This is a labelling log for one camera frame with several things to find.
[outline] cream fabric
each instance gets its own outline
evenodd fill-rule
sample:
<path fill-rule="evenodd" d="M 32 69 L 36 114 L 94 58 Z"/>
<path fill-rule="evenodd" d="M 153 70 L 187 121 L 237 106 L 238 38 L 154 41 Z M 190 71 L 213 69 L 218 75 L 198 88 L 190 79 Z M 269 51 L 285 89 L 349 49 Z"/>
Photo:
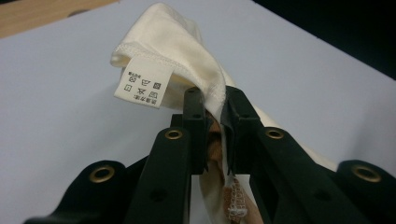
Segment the cream fabric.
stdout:
<path fill-rule="evenodd" d="M 169 81 L 162 106 L 182 108 L 184 91 L 197 86 L 205 97 L 205 107 L 220 121 L 221 109 L 225 99 L 225 86 L 234 86 L 230 76 L 202 44 L 199 29 L 194 21 L 182 17 L 165 4 L 155 4 L 135 22 L 134 26 L 114 50 L 111 64 L 124 68 L 133 57 L 144 57 L 153 63 L 161 63 L 174 68 Z M 276 126 L 276 123 L 256 107 L 265 126 Z M 225 135 L 222 133 L 222 157 L 225 158 Z M 313 160 L 332 170 L 332 162 L 304 148 Z M 231 187 L 233 176 L 211 172 L 201 177 L 201 190 L 206 209 L 213 223 L 230 223 L 223 212 L 222 184 Z M 227 172 L 225 160 L 222 171 Z M 248 185 L 248 176 L 238 176 L 240 185 L 254 202 Z"/>

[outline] white label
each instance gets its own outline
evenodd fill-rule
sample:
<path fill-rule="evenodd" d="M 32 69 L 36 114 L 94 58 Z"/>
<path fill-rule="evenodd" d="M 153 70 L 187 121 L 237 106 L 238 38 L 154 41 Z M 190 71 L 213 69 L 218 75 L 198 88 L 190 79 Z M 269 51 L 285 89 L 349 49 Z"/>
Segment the white label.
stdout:
<path fill-rule="evenodd" d="M 136 57 L 126 66 L 114 96 L 160 108 L 173 68 Z"/>

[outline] white tabletop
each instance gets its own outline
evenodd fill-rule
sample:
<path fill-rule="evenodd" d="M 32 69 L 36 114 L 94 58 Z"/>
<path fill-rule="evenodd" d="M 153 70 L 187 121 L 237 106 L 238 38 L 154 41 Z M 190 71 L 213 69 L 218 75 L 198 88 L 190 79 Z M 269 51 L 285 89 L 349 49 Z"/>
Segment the white tabletop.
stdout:
<path fill-rule="evenodd" d="M 0 39 L 0 223 L 52 212 L 101 160 L 148 155 L 167 108 L 113 97 L 113 49 L 155 1 L 120 1 Z M 252 103 L 331 161 L 396 175 L 396 83 L 250 1 L 163 1 L 197 22 Z M 193 179 L 191 223 L 208 223 Z"/>

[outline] black clamp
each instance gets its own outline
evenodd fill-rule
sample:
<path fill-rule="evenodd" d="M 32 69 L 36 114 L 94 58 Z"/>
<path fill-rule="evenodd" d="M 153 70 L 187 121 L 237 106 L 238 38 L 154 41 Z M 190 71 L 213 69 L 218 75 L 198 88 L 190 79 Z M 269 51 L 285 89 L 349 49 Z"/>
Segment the black clamp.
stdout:
<path fill-rule="evenodd" d="M 207 169 L 212 120 L 197 88 L 149 155 L 125 168 L 99 161 L 73 181 L 56 210 L 25 224 L 189 223 L 191 175 Z M 289 133 L 264 127 L 246 95 L 227 87 L 221 124 L 230 175 L 249 174 L 264 223 L 396 223 L 396 179 L 364 161 L 337 172 L 314 163 Z"/>

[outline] fabric fold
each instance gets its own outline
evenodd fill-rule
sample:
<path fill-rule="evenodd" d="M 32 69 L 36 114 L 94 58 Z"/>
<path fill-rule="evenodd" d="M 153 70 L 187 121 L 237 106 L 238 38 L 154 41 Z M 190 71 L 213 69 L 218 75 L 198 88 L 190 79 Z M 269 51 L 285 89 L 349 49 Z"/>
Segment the fabric fold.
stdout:
<path fill-rule="evenodd" d="M 135 57 L 153 64 L 172 67 L 162 106 L 181 109 L 184 91 L 198 87 L 204 95 L 208 116 L 213 116 L 209 143 L 209 172 L 200 177 L 207 212 L 213 223 L 262 223 L 248 185 L 248 176 L 227 175 L 225 133 L 219 124 L 225 100 L 225 87 L 235 86 L 231 77 L 205 49 L 198 26 L 171 7 L 158 3 L 149 7 L 121 40 L 111 57 L 111 64 L 125 68 Z M 278 125 L 259 108 L 256 111 L 265 126 Z M 304 147 L 315 162 L 330 169 L 335 165 Z"/>

